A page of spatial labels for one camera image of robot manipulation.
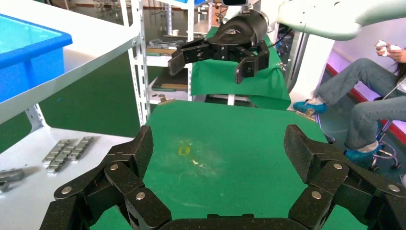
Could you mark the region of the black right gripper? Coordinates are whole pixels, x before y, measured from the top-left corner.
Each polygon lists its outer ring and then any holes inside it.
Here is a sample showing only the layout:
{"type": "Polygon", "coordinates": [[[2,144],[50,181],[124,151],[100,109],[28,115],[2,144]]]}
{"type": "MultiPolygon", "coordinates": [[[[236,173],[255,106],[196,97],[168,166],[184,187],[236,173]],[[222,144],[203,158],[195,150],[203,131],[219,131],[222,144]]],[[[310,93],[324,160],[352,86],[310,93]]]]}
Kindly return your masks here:
{"type": "Polygon", "coordinates": [[[248,10],[240,13],[207,39],[183,43],[168,61],[169,75],[175,76],[186,64],[207,59],[239,62],[235,83],[255,77],[258,71],[269,67],[270,52],[265,42],[269,20],[265,13],[248,10]]]}

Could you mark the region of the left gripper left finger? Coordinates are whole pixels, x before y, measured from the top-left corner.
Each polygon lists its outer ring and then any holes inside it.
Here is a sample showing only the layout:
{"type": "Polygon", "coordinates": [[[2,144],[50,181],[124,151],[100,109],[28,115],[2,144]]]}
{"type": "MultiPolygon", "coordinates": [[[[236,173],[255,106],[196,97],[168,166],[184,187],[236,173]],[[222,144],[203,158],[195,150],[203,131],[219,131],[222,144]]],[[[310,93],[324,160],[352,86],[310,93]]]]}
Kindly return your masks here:
{"type": "Polygon", "coordinates": [[[153,147],[150,126],[111,147],[99,165],[54,192],[40,229],[88,230],[112,207],[134,230],[158,230],[169,223],[170,210],[143,182],[153,147]]]}

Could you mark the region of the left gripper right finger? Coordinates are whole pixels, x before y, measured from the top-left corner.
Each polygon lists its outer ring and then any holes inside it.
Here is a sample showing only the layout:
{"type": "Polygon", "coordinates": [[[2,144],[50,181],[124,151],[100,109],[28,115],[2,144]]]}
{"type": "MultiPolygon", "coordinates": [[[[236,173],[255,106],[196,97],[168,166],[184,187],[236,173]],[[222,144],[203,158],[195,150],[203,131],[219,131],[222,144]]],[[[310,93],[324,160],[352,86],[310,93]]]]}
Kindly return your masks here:
{"type": "Polygon", "coordinates": [[[319,230],[335,206],[347,209],[370,230],[406,227],[406,190],[396,182],[351,162],[333,145],[312,140],[297,125],[288,125],[285,153],[307,188],[288,217],[319,230]]]}

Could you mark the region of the bystander hand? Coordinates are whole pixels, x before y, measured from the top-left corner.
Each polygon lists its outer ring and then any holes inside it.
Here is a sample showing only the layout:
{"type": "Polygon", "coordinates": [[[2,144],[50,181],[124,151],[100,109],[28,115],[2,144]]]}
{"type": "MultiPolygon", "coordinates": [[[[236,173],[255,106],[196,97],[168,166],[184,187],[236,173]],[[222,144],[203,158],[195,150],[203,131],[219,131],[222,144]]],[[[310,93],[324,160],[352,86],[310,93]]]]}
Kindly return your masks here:
{"type": "MultiPolygon", "coordinates": [[[[388,52],[387,57],[393,59],[397,63],[405,63],[406,62],[406,50],[405,49],[391,50],[390,47],[391,47],[391,45],[388,43],[386,46],[386,50],[388,52]]],[[[384,46],[376,47],[377,55],[383,56],[383,54],[385,53],[383,51],[383,48],[384,48],[384,46]]]]}

